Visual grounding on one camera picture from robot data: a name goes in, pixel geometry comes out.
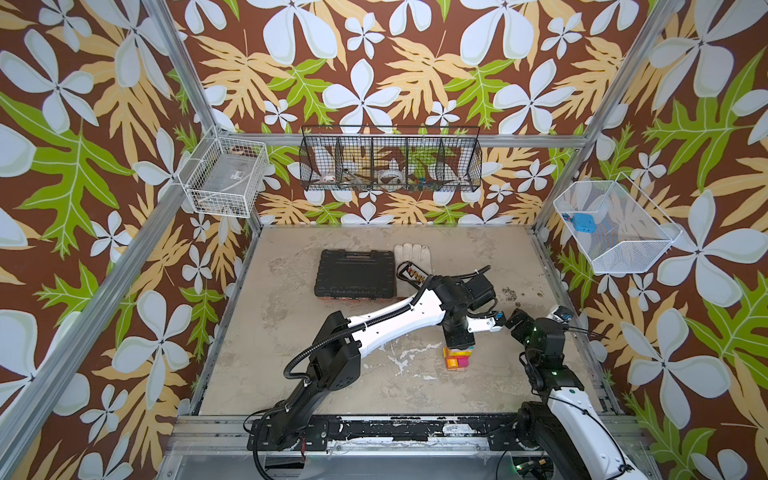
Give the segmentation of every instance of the black wire basket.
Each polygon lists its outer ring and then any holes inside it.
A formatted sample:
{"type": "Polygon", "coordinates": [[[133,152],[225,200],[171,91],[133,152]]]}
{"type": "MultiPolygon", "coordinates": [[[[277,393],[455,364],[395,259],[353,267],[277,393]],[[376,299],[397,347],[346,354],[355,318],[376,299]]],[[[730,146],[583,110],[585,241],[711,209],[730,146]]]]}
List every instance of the black wire basket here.
{"type": "MultiPolygon", "coordinates": [[[[376,126],[362,125],[361,131],[376,126]]],[[[305,125],[299,150],[304,190],[475,191],[482,151],[478,127],[401,127],[394,134],[345,134],[305,125]]]]}

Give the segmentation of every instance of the toolbox handle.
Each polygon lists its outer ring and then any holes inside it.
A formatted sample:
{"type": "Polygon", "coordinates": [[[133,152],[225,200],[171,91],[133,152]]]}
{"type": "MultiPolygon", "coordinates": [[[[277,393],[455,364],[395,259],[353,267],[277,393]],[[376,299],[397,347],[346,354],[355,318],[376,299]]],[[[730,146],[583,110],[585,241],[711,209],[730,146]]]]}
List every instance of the toolbox handle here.
{"type": "Polygon", "coordinates": [[[344,254],[346,255],[346,258],[350,258],[350,257],[370,258],[371,257],[370,252],[345,252],[344,254]]]}

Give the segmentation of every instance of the black cable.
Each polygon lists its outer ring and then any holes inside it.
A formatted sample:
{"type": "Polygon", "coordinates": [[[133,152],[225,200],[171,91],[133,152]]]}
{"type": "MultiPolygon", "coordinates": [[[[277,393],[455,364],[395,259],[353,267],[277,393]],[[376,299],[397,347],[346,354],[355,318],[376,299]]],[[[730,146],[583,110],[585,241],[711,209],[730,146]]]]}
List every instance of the black cable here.
{"type": "Polygon", "coordinates": [[[625,474],[625,473],[629,472],[630,470],[632,470],[632,465],[628,465],[627,464],[627,460],[624,459],[624,452],[621,450],[621,447],[619,446],[619,444],[616,443],[616,440],[614,439],[614,436],[611,435],[611,433],[608,431],[608,429],[605,428],[605,425],[603,425],[603,423],[600,420],[596,419],[595,417],[593,417],[590,414],[589,410],[583,409],[580,406],[575,405],[573,403],[570,403],[567,400],[558,399],[558,398],[551,397],[551,396],[548,396],[546,398],[546,400],[550,400],[550,399],[551,400],[557,400],[558,402],[563,402],[565,405],[570,405],[573,408],[579,410],[582,415],[588,416],[590,419],[592,419],[593,422],[597,423],[600,426],[600,428],[603,429],[603,432],[605,432],[605,434],[608,435],[608,438],[611,439],[611,442],[613,442],[614,447],[616,447],[616,451],[619,453],[619,456],[621,457],[621,465],[619,466],[619,473],[617,475],[614,475],[614,476],[610,477],[610,478],[606,478],[606,480],[616,480],[616,478],[619,478],[623,474],[625,474]]]}
{"type": "Polygon", "coordinates": [[[502,466],[502,460],[504,459],[504,455],[507,455],[509,453],[509,450],[504,450],[504,453],[502,453],[502,456],[498,457],[498,463],[496,464],[496,480],[498,480],[498,468],[502,466]]]}
{"type": "Polygon", "coordinates": [[[594,330],[589,330],[589,329],[581,328],[580,326],[570,326],[569,325],[568,326],[568,330],[569,331],[579,332],[579,333],[587,333],[588,335],[594,335],[594,336],[600,337],[602,339],[609,339],[608,337],[606,337],[602,333],[597,333],[594,330]]]}
{"type": "Polygon", "coordinates": [[[490,265],[486,265],[486,266],[482,267],[480,270],[475,270],[472,273],[465,273],[464,275],[453,275],[453,276],[451,276],[451,278],[455,279],[455,280],[466,280],[468,278],[472,278],[474,276],[480,275],[481,273],[485,273],[485,272],[489,271],[490,269],[491,269],[491,266],[490,265]]]}
{"type": "Polygon", "coordinates": [[[485,318],[485,317],[488,317],[488,316],[493,316],[493,315],[491,315],[491,313],[492,313],[493,309],[496,307],[497,304],[498,304],[498,298],[494,298],[493,299],[493,304],[485,312],[482,312],[482,313],[467,312],[467,316],[470,317],[470,318],[485,318]]]}
{"type": "Polygon", "coordinates": [[[270,417],[270,415],[273,415],[275,413],[278,413],[282,411],[282,407],[276,407],[271,410],[267,410],[264,415],[261,416],[259,419],[259,422],[256,425],[255,429],[251,429],[253,431],[253,463],[256,465],[256,470],[259,471],[259,475],[261,475],[261,478],[264,480],[275,480],[274,478],[270,477],[266,473],[266,469],[261,466],[261,462],[259,462],[259,434],[261,433],[261,429],[264,426],[264,422],[266,419],[270,417]]]}
{"type": "Polygon", "coordinates": [[[422,283],[421,288],[419,288],[419,291],[416,292],[416,295],[413,296],[413,298],[408,304],[398,308],[397,310],[393,310],[392,312],[385,313],[384,315],[381,315],[381,316],[377,316],[375,319],[371,319],[366,322],[360,323],[358,325],[347,327],[343,330],[340,330],[339,332],[332,333],[331,335],[328,335],[326,338],[304,349],[304,351],[302,351],[299,355],[293,357],[293,359],[290,362],[288,362],[288,365],[286,365],[286,368],[283,370],[283,376],[288,380],[303,380],[305,385],[309,385],[312,382],[312,378],[309,375],[307,375],[306,373],[292,372],[292,370],[296,368],[296,365],[298,365],[306,357],[312,355],[317,350],[322,349],[323,347],[327,346],[330,343],[333,343],[346,336],[350,336],[355,332],[365,330],[370,326],[374,326],[377,323],[381,323],[385,320],[389,320],[402,313],[409,311],[422,298],[422,295],[424,295],[424,292],[427,290],[427,286],[429,285],[429,281],[432,279],[432,277],[433,275],[427,276],[426,280],[424,280],[424,283],[422,283]]]}
{"type": "Polygon", "coordinates": [[[250,415],[248,415],[245,418],[245,420],[243,420],[243,430],[245,430],[246,433],[253,433],[253,425],[250,426],[250,430],[249,430],[249,429],[245,428],[246,422],[248,422],[248,420],[250,420],[250,417],[255,416],[255,415],[260,415],[262,413],[265,413],[267,410],[269,410],[269,409],[258,410],[256,412],[253,412],[250,415]]]}

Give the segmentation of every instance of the blue object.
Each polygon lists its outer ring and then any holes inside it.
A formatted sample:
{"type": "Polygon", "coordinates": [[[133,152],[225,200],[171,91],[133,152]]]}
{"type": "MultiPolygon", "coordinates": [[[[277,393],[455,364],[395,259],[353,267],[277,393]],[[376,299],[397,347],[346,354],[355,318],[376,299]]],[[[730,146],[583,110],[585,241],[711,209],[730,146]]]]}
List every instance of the blue object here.
{"type": "Polygon", "coordinates": [[[594,218],[589,214],[574,214],[571,222],[577,232],[594,233],[598,229],[594,225],[594,218]]]}

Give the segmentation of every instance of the wall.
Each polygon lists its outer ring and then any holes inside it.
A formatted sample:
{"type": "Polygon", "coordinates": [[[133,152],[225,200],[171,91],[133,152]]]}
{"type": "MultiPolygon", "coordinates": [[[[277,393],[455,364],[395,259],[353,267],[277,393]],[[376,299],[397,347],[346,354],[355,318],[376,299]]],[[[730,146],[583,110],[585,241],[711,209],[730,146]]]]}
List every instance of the wall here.
{"type": "Polygon", "coordinates": [[[562,222],[545,232],[665,478],[768,472],[766,13],[763,0],[687,3],[581,168],[630,174],[685,229],[648,273],[595,276],[562,222]]]}
{"type": "MultiPolygon", "coordinates": [[[[427,124],[479,126],[483,134],[580,133],[648,10],[635,0],[169,6],[220,125],[251,133],[308,124],[348,132],[359,124],[381,126],[373,132],[427,124]]],[[[530,223],[564,160],[560,152],[494,149],[485,152],[474,195],[332,198],[303,192],[295,150],[278,148],[270,159],[274,173],[259,212],[265,223],[289,224],[530,223]]]]}
{"type": "MultiPolygon", "coordinates": [[[[200,136],[138,0],[69,4],[0,2],[0,422],[200,136]]],[[[248,241],[179,211],[15,478],[156,475],[248,241]]]]}

